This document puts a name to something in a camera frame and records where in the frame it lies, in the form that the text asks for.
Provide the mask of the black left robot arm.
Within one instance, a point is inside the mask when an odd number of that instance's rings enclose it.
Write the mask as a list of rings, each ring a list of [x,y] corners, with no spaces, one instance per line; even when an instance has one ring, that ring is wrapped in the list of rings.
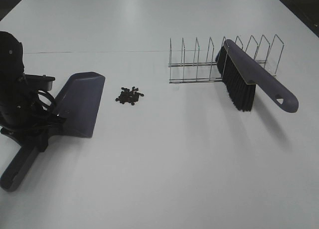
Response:
[[[50,94],[55,77],[25,74],[23,45],[11,33],[0,33],[0,125],[17,140],[43,152],[50,130],[60,130],[66,118],[53,110]]]

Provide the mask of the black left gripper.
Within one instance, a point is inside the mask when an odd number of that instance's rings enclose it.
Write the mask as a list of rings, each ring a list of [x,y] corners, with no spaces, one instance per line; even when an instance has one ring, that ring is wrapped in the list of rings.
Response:
[[[44,90],[29,87],[25,74],[0,75],[0,133],[22,146],[24,136],[35,137],[39,152],[48,147],[50,129],[63,128],[66,118],[53,113],[56,100]]]

